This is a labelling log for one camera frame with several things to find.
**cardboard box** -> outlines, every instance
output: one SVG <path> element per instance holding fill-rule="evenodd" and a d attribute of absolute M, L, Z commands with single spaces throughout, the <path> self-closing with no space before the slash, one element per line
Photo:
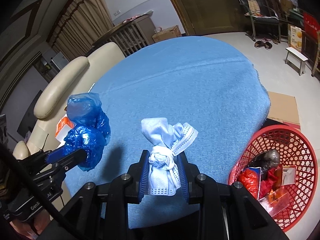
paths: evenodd
<path fill-rule="evenodd" d="M 65 114 L 57 123 L 56 139 L 59 142 L 63 142 L 63 139 L 67 136 L 68 132 L 74 127 L 75 126 L 73 122 L 71 122 L 70 119 L 67 117 L 67 114 Z"/>
<path fill-rule="evenodd" d="M 299 52 L 302 50 L 302 30 L 291 24 L 288 24 L 288 45 Z"/>
<path fill-rule="evenodd" d="M 320 25 L 318 21 L 306 12 L 303 12 L 303 19 L 304 19 L 305 32 L 308 33 L 317 41 L 318 40 L 317 31 L 320 30 Z"/>
<path fill-rule="evenodd" d="M 293 2 L 291 0 L 280 0 L 282 10 L 289 15 L 289 9 L 293 8 Z"/>
<path fill-rule="evenodd" d="M 268 92 L 271 107 L 268 118 L 287 124 L 300 131 L 298 107 L 295 97 Z"/>
<path fill-rule="evenodd" d="M 165 40 L 177 38 L 177 37 L 182 37 L 178 25 L 164 29 L 152 36 L 155 42 L 165 41 Z"/>

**white stool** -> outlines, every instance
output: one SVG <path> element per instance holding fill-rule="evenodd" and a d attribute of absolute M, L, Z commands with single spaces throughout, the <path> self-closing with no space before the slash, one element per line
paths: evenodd
<path fill-rule="evenodd" d="M 297 58 L 298 60 L 300 60 L 299 75 L 301 76 L 301 74 L 304 74 L 306 72 L 306 61 L 308 60 L 308 58 L 306 56 L 302 55 L 295 48 L 289 47 L 289 48 L 286 48 L 286 50 L 288 51 L 288 53 L 287 53 L 287 57 L 285 58 L 285 63 L 287 64 L 287 62 L 288 62 L 289 53 L 291 55 L 293 55 L 295 58 Z"/>

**wall outlet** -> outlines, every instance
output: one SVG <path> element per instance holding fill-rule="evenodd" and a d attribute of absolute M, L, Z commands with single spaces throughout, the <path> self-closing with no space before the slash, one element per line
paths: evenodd
<path fill-rule="evenodd" d="M 120 10 L 117 10 L 113 15 L 114 16 L 117 16 L 118 14 L 120 14 L 121 12 L 120 12 Z"/>

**orange box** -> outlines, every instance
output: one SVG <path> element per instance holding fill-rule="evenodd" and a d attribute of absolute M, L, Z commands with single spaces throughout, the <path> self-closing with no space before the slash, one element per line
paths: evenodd
<path fill-rule="evenodd" d="M 74 127 L 75 125 L 73 124 L 73 122 L 71 122 L 67 117 L 67 114 L 65 114 L 57 124 L 56 139 L 59 142 L 63 142 L 63 139 L 66 137 L 68 132 Z"/>

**table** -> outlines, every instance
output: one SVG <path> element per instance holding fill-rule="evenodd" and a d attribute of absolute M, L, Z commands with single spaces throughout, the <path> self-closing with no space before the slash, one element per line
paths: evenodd
<path fill-rule="evenodd" d="M 308 60 L 308 58 L 304 55 L 302 55 L 299 51 L 297 51 L 295 48 L 292 47 L 288 47 L 286 48 L 286 50 L 288 51 L 287 53 L 287 57 L 285 58 L 285 63 L 288 63 L 288 56 L 289 54 L 294 56 L 295 58 L 297 58 L 298 60 L 300 60 L 300 71 L 299 71 L 299 75 L 301 76 L 302 74 L 304 74 L 306 72 L 306 61 Z"/>
<path fill-rule="evenodd" d="M 153 145 L 141 133 L 141 120 L 150 117 L 192 125 L 199 134 L 185 151 L 188 161 L 227 183 L 270 107 L 252 62 L 225 42 L 198 36 L 140 49 L 111 68 L 91 92 L 100 95 L 111 140 L 93 170 L 67 172 L 71 195 L 88 181 L 112 181 L 139 161 L 142 150 L 151 151 Z M 174 196 L 145 195 L 141 204 L 128 205 L 129 227 L 164 224 L 198 209 L 185 202 L 180 189 Z"/>

